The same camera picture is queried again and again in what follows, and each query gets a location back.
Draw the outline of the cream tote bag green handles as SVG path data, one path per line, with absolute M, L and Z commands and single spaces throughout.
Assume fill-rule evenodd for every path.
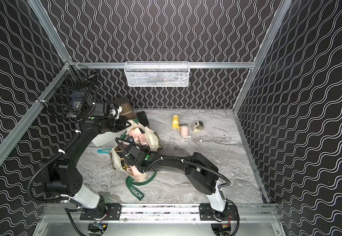
M 145 172 L 146 167 L 139 160 L 141 151 L 158 151 L 161 147 L 157 134 L 141 123 L 139 119 L 129 120 L 130 126 L 125 132 L 117 137 L 115 147 L 110 151 L 113 168 L 125 172 L 128 177 L 125 185 L 130 193 L 142 201 L 145 194 L 138 189 L 151 183 L 157 175 L 157 171 L 151 168 L 151 177 Z

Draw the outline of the pink pencil sharpener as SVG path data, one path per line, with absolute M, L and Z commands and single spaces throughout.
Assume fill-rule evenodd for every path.
M 189 127 L 187 124 L 180 124 L 179 130 L 180 130 L 180 135 L 184 139 L 191 139 L 191 135 L 189 135 Z

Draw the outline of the gold square pencil sharpener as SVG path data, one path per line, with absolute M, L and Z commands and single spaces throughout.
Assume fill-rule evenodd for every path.
M 200 133 L 202 130 L 204 130 L 204 125 L 202 121 L 196 121 L 192 123 L 193 133 Z

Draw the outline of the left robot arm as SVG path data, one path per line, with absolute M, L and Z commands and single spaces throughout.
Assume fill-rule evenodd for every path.
M 35 203 L 46 204 L 67 201 L 78 209 L 92 212 L 96 218 L 106 215 L 104 198 L 83 184 L 77 163 L 91 141 L 106 132 L 118 133 L 129 128 L 128 119 L 121 114 L 123 108 L 114 103 L 95 103 L 82 113 L 76 130 L 66 145 L 50 159 L 41 161 L 39 169 L 29 180 L 26 193 Z M 57 195 L 54 199 L 40 199 L 32 191 L 39 179 L 45 191 Z

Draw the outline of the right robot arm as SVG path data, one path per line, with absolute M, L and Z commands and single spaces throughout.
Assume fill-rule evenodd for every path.
M 119 148 L 124 153 L 125 162 L 136 167 L 140 173 L 145 174 L 151 169 L 181 172 L 197 191 L 207 196 L 215 213 L 222 214 L 226 210 L 227 201 L 222 188 L 230 186 L 231 182 L 201 153 L 194 152 L 185 157 L 171 156 L 129 142 L 126 146 L 120 144 Z

